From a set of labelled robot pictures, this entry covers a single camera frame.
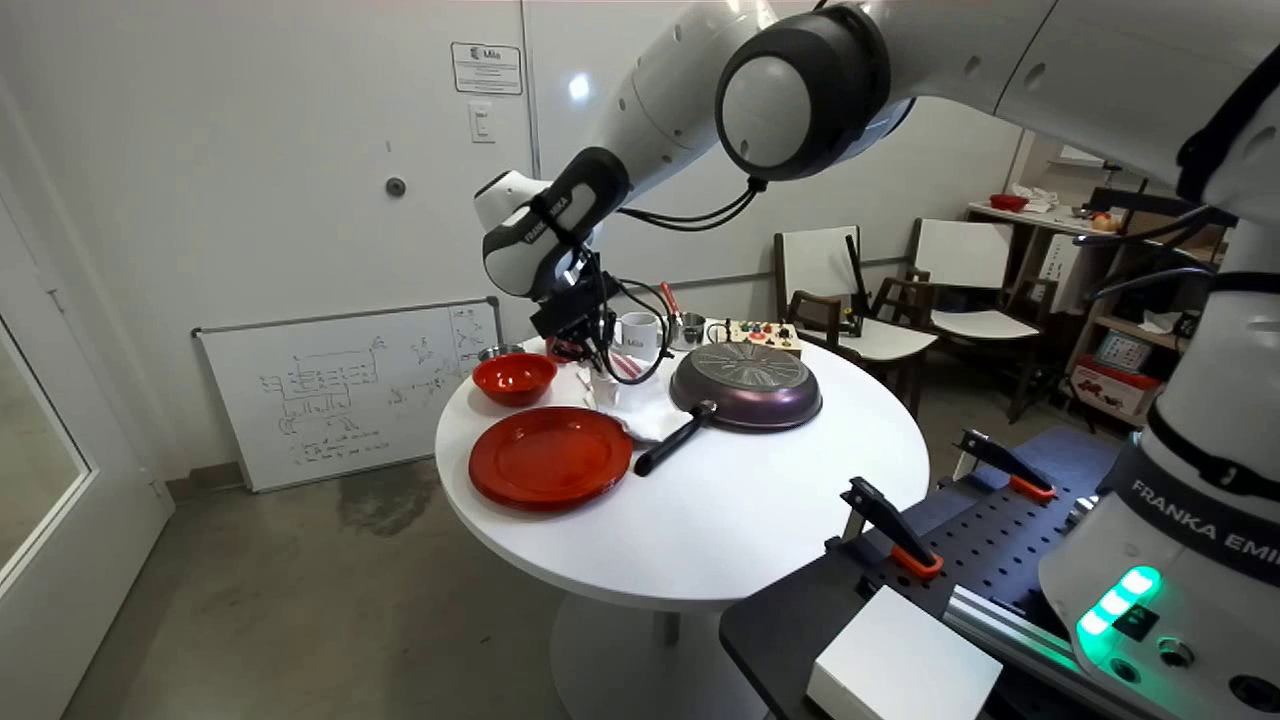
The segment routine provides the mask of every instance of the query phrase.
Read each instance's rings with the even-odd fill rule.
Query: chair
[[[776,231],[782,317],[802,341],[815,341],[880,375],[907,409],[921,413],[925,354],[936,345],[911,321],[907,280],[882,280],[869,303],[856,227]]]
[[[1056,284],[1004,288],[1006,250],[1006,226],[921,221],[911,276],[926,284],[926,330],[948,349],[1010,364],[1006,419],[1016,424],[1039,373],[1039,337]]]

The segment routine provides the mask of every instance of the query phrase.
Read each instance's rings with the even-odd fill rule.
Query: red bowl
[[[992,210],[1006,210],[1006,213],[1020,213],[1020,210],[1028,210],[1028,196],[1016,196],[1016,191],[997,191],[997,196],[992,196]]]
[[[533,354],[490,358],[472,369],[476,388],[502,409],[537,405],[546,394],[550,375],[554,361]]]

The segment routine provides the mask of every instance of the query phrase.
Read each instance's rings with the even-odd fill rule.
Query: desk
[[[613,491],[544,517],[490,504],[468,481],[476,435],[509,413],[472,379],[443,405],[436,464],[451,514],[496,556],[567,594],[550,627],[550,676],[572,718],[759,718],[765,704],[721,651],[714,613],[815,560],[842,534],[849,477],[869,477],[900,509],[926,491],[925,435],[903,405],[815,345],[802,345],[802,364],[824,394],[813,424],[702,428],[653,477],[623,477]],[[579,373],[563,364],[539,405],[583,409]],[[634,413],[685,418],[663,394]]]

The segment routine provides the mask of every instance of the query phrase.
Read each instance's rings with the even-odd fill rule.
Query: whiteboard drawing
[[[448,394],[496,349],[496,303],[432,303],[197,334],[246,489],[432,454]]]

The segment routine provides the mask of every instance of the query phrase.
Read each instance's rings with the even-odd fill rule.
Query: sticker
[[[514,46],[448,46],[451,89],[465,96],[519,96],[524,65]]]

